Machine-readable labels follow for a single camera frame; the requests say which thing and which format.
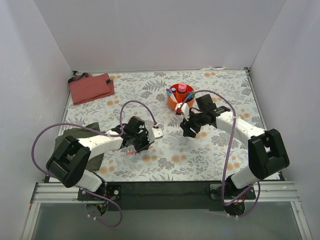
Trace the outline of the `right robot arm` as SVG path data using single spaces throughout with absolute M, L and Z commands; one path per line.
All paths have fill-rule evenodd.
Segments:
M 226 192 L 237 199 L 245 187 L 285 169 L 290 160 L 280 132 L 265 130 L 236 118 L 226 106 L 216 106 L 209 94 L 196 99 L 197 112 L 186 103 L 178 103 L 176 114 L 183 116 L 180 127 L 183 136 L 195 138 L 202 126 L 210 125 L 229 133 L 244 144 L 248 150 L 248 165 L 227 178 Z

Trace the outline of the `blue capped white marker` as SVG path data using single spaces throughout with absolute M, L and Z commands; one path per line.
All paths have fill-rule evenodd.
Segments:
M 175 103 L 178 103 L 174 93 L 172 92 L 172 90 L 170 88 L 167 88 L 166 89 L 166 92 L 168 94 L 168 96 L 175 102 Z

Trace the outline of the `pink capped pen tube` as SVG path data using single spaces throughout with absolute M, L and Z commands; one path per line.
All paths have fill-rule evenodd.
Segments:
M 187 92 L 187 85 L 185 83 L 179 83 L 176 90 L 179 94 L 184 94 Z

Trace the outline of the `orange round organizer container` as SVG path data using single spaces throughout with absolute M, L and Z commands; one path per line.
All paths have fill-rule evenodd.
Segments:
M 172 86 L 170 86 L 168 89 L 170 88 L 176 88 L 176 93 L 173 93 L 176 100 L 178 101 L 178 103 L 182 103 L 183 101 L 186 102 L 186 104 L 188 104 L 188 106 L 191 108 L 194 104 L 194 101 L 195 101 L 195 97 L 193 98 L 193 100 L 187 102 L 186 100 L 186 97 L 192 92 L 192 91 L 195 91 L 190 85 L 186 84 L 187 85 L 187 92 L 184 93 L 184 94 L 180 94 L 177 92 L 177 88 L 178 88 L 178 84 L 180 83 L 176 83 Z M 167 104 L 168 104 L 168 107 L 171 109 L 171 110 L 175 110 L 176 108 L 176 104 L 178 103 L 175 103 L 167 94 Z

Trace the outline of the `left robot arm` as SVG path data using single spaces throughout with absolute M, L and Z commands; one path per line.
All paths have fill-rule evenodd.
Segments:
M 133 146 L 137 153 L 147 150 L 163 137 L 159 127 L 146 128 L 145 122 L 133 116 L 127 124 L 112 128 L 104 135 L 87 138 L 66 136 L 46 164 L 46 169 L 66 188 L 87 189 L 95 200 L 106 196 L 104 180 L 86 169 L 89 160 L 108 151 Z

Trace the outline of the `blue black highlighter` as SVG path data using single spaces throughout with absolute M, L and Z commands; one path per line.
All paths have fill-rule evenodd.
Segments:
M 194 94 L 193 93 L 190 93 L 187 97 L 186 97 L 186 102 L 190 102 L 191 100 L 193 100 L 194 98 Z

